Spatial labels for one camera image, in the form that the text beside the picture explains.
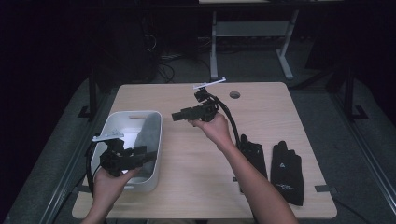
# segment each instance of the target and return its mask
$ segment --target gray floor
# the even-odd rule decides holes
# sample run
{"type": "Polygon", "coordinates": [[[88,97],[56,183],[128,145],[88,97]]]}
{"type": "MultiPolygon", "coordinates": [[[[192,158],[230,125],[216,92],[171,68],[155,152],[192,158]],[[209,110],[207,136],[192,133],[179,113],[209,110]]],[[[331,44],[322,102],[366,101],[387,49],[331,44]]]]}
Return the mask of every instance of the gray floor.
{"type": "MultiPolygon", "coordinates": [[[[319,71],[304,69],[312,43],[293,41],[287,54],[295,79],[286,80],[276,58],[274,45],[267,49],[240,51],[234,54],[219,54],[219,76],[229,82],[280,81],[293,86],[312,77],[319,71]]],[[[198,60],[180,59],[168,63],[175,69],[175,83],[204,82],[209,80],[206,66],[209,54],[199,55],[198,60]]],[[[338,209],[333,219],[301,219],[301,223],[365,223],[347,205],[370,223],[396,223],[396,216],[377,185],[369,163],[364,159],[347,122],[337,107],[336,97],[325,91],[328,77],[300,90],[290,91],[309,141],[318,159],[327,184],[332,188],[338,209]]],[[[152,83],[164,83],[157,76],[152,83]]],[[[356,126],[373,150],[393,186],[396,186],[396,129],[375,104],[370,91],[359,81],[355,83],[355,104],[361,105],[369,119],[357,120],[356,126]]],[[[79,110],[89,103],[88,83],[83,82],[64,111],[58,126],[40,156],[35,169],[26,181],[17,201],[9,213],[8,223],[45,222],[55,217],[55,223],[79,223],[71,211],[77,194],[69,197],[62,189],[72,190],[84,175],[84,151],[94,133],[99,133],[117,90],[101,94],[100,111],[93,122],[77,118],[79,110]],[[68,165],[75,165],[69,171],[68,165]],[[64,185],[62,177],[68,178],[64,185]],[[52,209],[57,195],[64,201],[59,209],[52,209]]],[[[108,223],[144,223],[144,220],[113,220],[108,223]]]]}

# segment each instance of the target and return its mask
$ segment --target table in background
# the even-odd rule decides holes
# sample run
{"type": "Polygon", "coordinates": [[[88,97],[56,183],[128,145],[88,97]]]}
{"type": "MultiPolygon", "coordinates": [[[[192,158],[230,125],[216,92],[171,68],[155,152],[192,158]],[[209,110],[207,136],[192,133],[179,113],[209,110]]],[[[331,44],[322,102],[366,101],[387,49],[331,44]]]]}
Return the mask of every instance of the table in background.
{"type": "MultiPolygon", "coordinates": [[[[226,4],[226,3],[270,3],[266,0],[200,0],[200,4],[226,4]]],[[[216,37],[218,36],[284,36],[285,41],[280,49],[276,50],[282,71],[287,79],[293,79],[286,59],[291,35],[297,21],[299,10],[295,9],[288,21],[218,21],[216,11],[213,12],[212,22],[212,49],[210,52],[210,78],[218,79],[218,66],[216,55],[216,37]]]]}
{"type": "MultiPolygon", "coordinates": [[[[298,218],[332,218],[337,210],[326,185],[289,91],[283,83],[220,83],[207,87],[233,115],[239,134],[262,144],[267,173],[272,148],[285,140],[302,157],[304,206],[290,205],[298,218]],[[230,97],[238,91],[239,99],[230,97]]],[[[222,153],[198,128],[172,113],[196,106],[192,84],[121,86],[110,114],[117,111],[156,110],[163,115],[163,154],[158,186],[152,192],[125,190],[108,217],[117,218],[252,218],[248,202],[233,182],[233,171],[222,153]]],[[[73,216],[83,218],[92,205],[90,193],[80,192],[73,216]]]]}

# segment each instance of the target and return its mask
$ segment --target black cable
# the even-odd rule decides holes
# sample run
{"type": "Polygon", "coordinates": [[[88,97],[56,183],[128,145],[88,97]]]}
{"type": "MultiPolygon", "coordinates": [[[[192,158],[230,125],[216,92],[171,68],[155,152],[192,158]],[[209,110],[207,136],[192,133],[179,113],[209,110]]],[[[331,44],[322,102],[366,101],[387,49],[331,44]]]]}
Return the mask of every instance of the black cable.
{"type": "Polygon", "coordinates": [[[92,176],[96,175],[96,172],[99,170],[99,167],[100,167],[100,164],[96,167],[95,171],[93,171],[93,175],[92,176]]]}
{"type": "Polygon", "coordinates": [[[365,217],[363,217],[361,214],[359,214],[357,211],[355,211],[353,208],[349,207],[348,205],[341,203],[340,201],[333,199],[336,203],[342,205],[345,207],[347,210],[349,210],[351,213],[355,214],[355,216],[359,217],[364,223],[371,224],[369,220],[367,220],[365,217]]]}
{"type": "Polygon", "coordinates": [[[227,116],[228,120],[231,123],[231,126],[233,127],[233,135],[235,137],[236,147],[240,150],[241,149],[241,140],[239,139],[238,130],[236,129],[236,124],[235,124],[235,121],[233,120],[233,116],[231,115],[230,109],[217,96],[214,96],[214,95],[210,94],[209,92],[207,93],[207,95],[210,96],[224,111],[225,115],[227,116]]]}
{"type": "Polygon", "coordinates": [[[173,79],[175,77],[175,69],[172,66],[165,63],[160,63],[160,65],[162,66],[162,69],[161,67],[159,67],[158,73],[160,74],[161,77],[163,77],[163,79],[165,79],[165,83],[174,82],[173,79]],[[166,74],[165,67],[171,70],[172,74],[170,75],[170,77],[166,74]]]}
{"type": "Polygon", "coordinates": [[[93,176],[92,176],[92,169],[91,169],[91,160],[92,160],[92,153],[93,149],[96,147],[96,143],[91,142],[88,146],[88,149],[85,153],[85,170],[87,174],[88,180],[88,188],[90,189],[91,195],[93,196],[93,176]]]}
{"type": "Polygon", "coordinates": [[[192,57],[190,57],[188,55],[185,55],[185,54],[177,54],[174,57],[170,57],[168,59],[162,59],[162,63],[160,63],[160,65],[165,65],[165,66],[169,67],[172,70],[172,77],[168,77],[166,75],[166,72],[164,71],[164,69],[162,71],[159,71],[160,75],[165,79],[165,83],[169,83],[171,81],[173,82],[173,78],[175,76],[175,69],[173,69],[170,65],[167,65],[165,63],[170,63],[172,61],[181,60],[181,59],[194,60],[194,61],[197,61],[199,63],[202,63],[207,68],[207,70],[209,72],[209,75],[210,75],[210,66],[204,60],[192,58],[192,57]]]}

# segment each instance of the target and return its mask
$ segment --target black device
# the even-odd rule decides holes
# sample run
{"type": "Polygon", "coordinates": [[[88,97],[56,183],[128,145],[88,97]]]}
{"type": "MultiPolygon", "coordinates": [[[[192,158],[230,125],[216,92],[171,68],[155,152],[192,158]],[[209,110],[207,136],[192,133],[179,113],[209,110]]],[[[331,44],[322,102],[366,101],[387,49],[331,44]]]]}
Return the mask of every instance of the black device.
{"type": "Polygon", "coordinates": [[[248,137],[245,134],[242,134],[240,150],[247,160],[254,166],[254,168],[256,168],[265,178],[268,179],[262,145],[249,142],[248,137]]]}
{"type": "Polygon", "coordinates": [[[181,119],[210,121],[218,111],[219,106],[214,101],[208,100],[201,105],[181,109],[180,112],[172,114],[172,119],[173,121],[181,119]]]}
{"type": "Polygon", "coordinates": [[[134,147],[124,149],[124,141],[119,138],[104,141],[91,142],[86,152],[86,173],[88,187],[93,195],[93,175],[91,159],[93,149],[97,143],[104,142],[107,145],[106,151],[100,156],[99,166],[102,166],[113,176],[120,176],[122,170],[133,170],[142,167],[144,163],[157,160],[157,151],[147,153],[147,147],[134,147]]]}
{"type": "Polygon", "coordinates": [[[107,150],[100,156],[100,165],[113,176],[120,176],[123,170],[142,167],[144,163],[157,160],[157,151],[147,153],[147,147],[123,148],[119,138],[104,141],[107,150]]]}

